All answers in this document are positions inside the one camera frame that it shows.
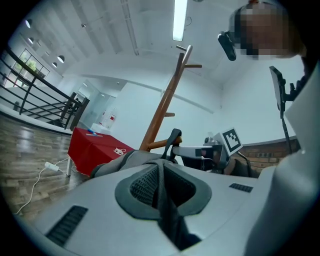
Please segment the black mesh panel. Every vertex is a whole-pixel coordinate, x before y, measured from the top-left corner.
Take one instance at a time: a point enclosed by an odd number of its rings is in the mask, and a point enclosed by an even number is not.
[[[158,188],[158,167],[136,179],[130,186],[131,194],[140,202],[153,206],[155,192]]]
[[[191,199],[196,193],[194,184],[166,167],[164,167],[164,185],[167,193],[177,207]]]

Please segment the black vent grille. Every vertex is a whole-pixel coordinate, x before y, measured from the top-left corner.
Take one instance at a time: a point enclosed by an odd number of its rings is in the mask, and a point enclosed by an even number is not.
[[[46,237],[57,245],[63,247],[87,211],[87,208],[76,205],[72,206],[62,219],[54,225]]]
[[[242,185],[242,184],[238,184],[238,183],[232,183],[230,186],[230,188],[236,189],[236,190],[241,190],[244,192],[248,192],[250,193],[251,190],[253,189],[252,186],[246,186],[246,185]]]
[[[131,194],[140,202],[154,205],[155,192],[158,189],[158,166],[135,180],[130,186]]]

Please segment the wooden floor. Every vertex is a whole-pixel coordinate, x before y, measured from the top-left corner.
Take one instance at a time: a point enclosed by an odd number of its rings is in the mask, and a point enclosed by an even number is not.
[[[0,115],[0,188],[11,211],[16,213],[31,195],[45,162],[66,159],[71,136],[45,131]],[[67,168],[67,160],[58,164]],[[33,191],[32,201],[20,215],[32,221],[38,213],[88,179],[78,172],[44,170]]]

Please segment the ceiling pipe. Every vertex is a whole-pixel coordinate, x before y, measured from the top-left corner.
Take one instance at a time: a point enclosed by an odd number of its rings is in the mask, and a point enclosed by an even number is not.
[[[129,37],[131,40],[132,48],[133,48],[134,54],[136,56],[138,56],[139,51],[138,51],[134,27],[132,25],[132,20],[131,20],[131,16],[130,16],[128,0],[120,0],[120,2],[121,2],[121,6],[122,6],[122,12],[124,15],[126,27],[128,29]]]

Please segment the red tablecloth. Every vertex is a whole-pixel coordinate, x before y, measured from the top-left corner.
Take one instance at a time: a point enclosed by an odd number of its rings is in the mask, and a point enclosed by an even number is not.
[[[111,135],[89,136],[87,130],[74,128],[68,155],[74,162],[78,172],[90,175],[92,170],[100,165],[109,163],[111,160],[120,157],[114,149],[125,149],[126,153],[134,150]]]

